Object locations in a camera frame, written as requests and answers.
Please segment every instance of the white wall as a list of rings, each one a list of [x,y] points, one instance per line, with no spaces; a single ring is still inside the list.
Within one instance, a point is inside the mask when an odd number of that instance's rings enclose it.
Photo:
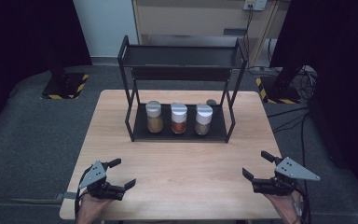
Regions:
[[[124,35],[137,44],[131,0],[74,0],[91,57],[118,55]]]

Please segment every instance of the human hand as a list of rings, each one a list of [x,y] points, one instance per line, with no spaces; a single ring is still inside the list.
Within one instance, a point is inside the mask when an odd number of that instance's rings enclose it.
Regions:
[[[301,220],[295,208],[296,205],[300,207],[300,193],[293,191],[292,194],[288,196],[263,195],[269,199],[285,224],[301,224]]]
[[[77,215],[77,224],[92,223],[112,201],[112,199],[93,198],[87,193],[87,190],[85,190]]]

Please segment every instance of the gray carpet floor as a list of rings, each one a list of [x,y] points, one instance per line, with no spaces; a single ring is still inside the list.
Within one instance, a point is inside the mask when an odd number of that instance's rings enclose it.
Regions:
[[[67,71],[89,75],[77,99],[40,99],[51,76],[46,72],[20,82],[0,115],[0,223],[73,223],[60,219],[59,204],[9,201],[54,200],[58,193],[66,191],[100,92],[122,89],[123,86],[115,66],[77,66],[67,68]],[[245,73],[241,90],[258,91],[256,77],[258,75]],[[301,87],[301,81],[302,78],[297,77],[294,84]],[[221,90],[217,84],[200,85],[196,82],[145,82],[139,88]],[[299,105],[264,104],[268,115],[304,106],[307,106],[305,99]],[[303,156],[301,124],[295,124],[301,121],[300,116],[306,112],[298,110],[269,119],[274,130],[299,117],[283,127],[288,130],[275,133],[282,155],[299,163]],[[319,182],[308,184],[312,222],[358,223],[358,182],[350,170],[338,169],[328,159],[327,150],[312,118],[307,118],[304,124],[304,146],[307,168],[322,178]],[[253,223],[270,222],[256,220]]]

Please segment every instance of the black curtain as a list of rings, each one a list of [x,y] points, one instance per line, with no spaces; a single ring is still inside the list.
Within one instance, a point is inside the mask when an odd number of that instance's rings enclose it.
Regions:
[[[358,178],[358,2],[293,0],[271,66],[286,66],[295,44],[306,46],[302,65],[318,73],[310,107],[330,156]]]
[[[81,64],[90,54],[71,0],[0,0],[0,112],[24,78]]]

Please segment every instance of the wall outlet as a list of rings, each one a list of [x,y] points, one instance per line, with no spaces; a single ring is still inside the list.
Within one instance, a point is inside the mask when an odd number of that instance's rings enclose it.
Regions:
[[[243,4],[243,9],[250,10],[252,7],[254,11],[262,11],[266,8],[267,1],[268,0],[246,0]]]

